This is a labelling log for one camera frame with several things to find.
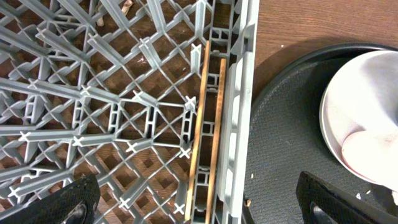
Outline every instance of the wooden stick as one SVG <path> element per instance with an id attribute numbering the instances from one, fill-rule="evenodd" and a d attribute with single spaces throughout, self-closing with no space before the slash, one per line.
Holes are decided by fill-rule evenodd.
<path id="1" fill-rule="evenodd" d="M 217 94 L 217 107 L 216 107 L 216 121 L 213 135 L 213 146 L 211 148 L 211 163 L 210 163 L 210 178 L 209 188 L 207 191 L 207 206 L 206 206 L 206 224 L 210 224 L 211 207 L 213 205 L 214 196 L 214 183 L 216 179 L 217 157 L 218 157 L 218 144 L 220 143 L 220 130 L 221 130 L 221 115 L 223 112 L 224 101 L 224 88 L 225 88 L 225 73 L 226 73 L 226 59 L 221 59 L 220 77 L 218 78 L 218 94 Z"/>
<path id="2" fill-rule="evenodd" d="M 209 51 L 210 51 L 210 42 L 207 41 L 206 42 L 206 50 L 205 50 L 205 60 L 203 62 L 203 69 L 201 71 L 197 123 L 195 125 L 195 138 L 193 141 L 191 168 L 190 168 L 190 172 L 189 172 L 189 186 L 188 186 L 188 191 L 187 191 L 187 202 L 185 203 L 185 220 L 189 220 L 191 218 L 193 184 L 195 183 L 195 172 L 197 170 L 198 150 L 199 150 L 199 143 L 200 143 L 200 131 L 201 131 L 201 124 L 203 121 L 203 109 L 204 109 L 205 97 L 206 97 L 207 72 L 208 72 L 208 68 L 209 68 L 209 57 L 210 57 Z"/>

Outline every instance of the wooden surface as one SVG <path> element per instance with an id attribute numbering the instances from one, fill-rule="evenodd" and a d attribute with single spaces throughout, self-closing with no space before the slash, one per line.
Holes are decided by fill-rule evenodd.
<path id="1" fill-rule="evenodd" d="M 261 0 L 252 98 L 313 50 L 346 42 L 398 47 L 397 28 L 398 1 Z"/>

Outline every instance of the black tray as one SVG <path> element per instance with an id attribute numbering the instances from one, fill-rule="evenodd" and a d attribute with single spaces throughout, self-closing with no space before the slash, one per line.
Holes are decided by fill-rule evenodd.
<path id="1" fill-rule="evenodd" d="M 391 191 L 346 170 L 327 148 L 319 125 L 321 97 L 333 75 L 352 58 L 374 50 L 397 49 L 343 44 L 317 50 L 285 67 L 257 97 L 245 179 L 255 223 L 303 223 L 295 194 L 301 171 L 351 195 L 359 193 L 361 200 L 397 216 Z"/>

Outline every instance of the white plate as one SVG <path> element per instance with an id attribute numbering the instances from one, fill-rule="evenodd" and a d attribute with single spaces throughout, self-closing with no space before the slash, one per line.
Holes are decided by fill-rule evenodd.
<path id="1" fill-rule="evenodd" d="M 396 130 L 397 118 L 398 52 L 378 50 L 350 60 L 322 96 L 319 119 L 329 150 L 346 169 L 374 184 L 344 163 L 341 146 L 356 131 Z"/>

